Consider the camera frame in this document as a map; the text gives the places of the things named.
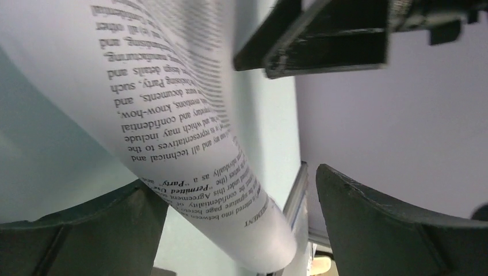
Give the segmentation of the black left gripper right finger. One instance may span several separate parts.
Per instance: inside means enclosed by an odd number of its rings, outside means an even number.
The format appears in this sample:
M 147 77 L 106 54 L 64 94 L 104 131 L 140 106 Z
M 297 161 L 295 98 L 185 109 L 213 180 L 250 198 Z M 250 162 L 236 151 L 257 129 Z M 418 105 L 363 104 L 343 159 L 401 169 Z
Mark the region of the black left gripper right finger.
M 487 222 L 420 208 L 321 164 L 316 186 L 339 275 L 486 275 Z

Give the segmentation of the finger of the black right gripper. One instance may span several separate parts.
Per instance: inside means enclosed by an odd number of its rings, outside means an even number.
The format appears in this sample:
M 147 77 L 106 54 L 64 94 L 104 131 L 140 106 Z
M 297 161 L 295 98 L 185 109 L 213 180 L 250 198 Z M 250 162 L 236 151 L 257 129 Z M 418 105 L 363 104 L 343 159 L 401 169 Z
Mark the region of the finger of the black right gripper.
M 277 1 L 234 55 L 237 71 L 269 79 L 374 70 L 387 64 L 389 1 Z

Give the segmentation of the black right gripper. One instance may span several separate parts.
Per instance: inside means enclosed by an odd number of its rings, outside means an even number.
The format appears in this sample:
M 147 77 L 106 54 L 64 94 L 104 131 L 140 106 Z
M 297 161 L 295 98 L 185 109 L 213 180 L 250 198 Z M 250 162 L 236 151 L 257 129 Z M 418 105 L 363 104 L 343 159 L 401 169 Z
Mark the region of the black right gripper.
M 429 45 L 451 43 L 460 37 L 463 25 L 479 22 L 480 12 L 487 12 L 487 0 L 391 1 L 388 30 L 427 30 Z

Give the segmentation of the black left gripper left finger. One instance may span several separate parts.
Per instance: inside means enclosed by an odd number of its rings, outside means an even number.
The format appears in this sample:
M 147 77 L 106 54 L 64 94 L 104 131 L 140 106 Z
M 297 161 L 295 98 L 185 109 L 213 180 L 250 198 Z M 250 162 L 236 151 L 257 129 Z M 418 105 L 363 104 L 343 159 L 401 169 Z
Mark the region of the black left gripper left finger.
M 137 180 L 36 221 L 1 225 L 2 275 L 150 275 L 168 205 Z

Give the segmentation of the aluminium frame rail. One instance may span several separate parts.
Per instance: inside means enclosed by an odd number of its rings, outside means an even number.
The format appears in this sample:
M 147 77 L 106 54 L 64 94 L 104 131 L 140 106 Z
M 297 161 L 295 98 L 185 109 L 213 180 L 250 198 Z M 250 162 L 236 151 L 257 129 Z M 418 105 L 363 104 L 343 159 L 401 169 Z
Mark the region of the aluminium frame rail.
M 287 202 L 284 205 L 283 213 L 298 245 L 302 246 L 306 243 L 305 239 L 307 239 L 309 242 L 324 247 L 324 251 L 332 252 L 326 230 L 319 230 L 308 225 L 307 189 L 308 165 L 302 161 Z

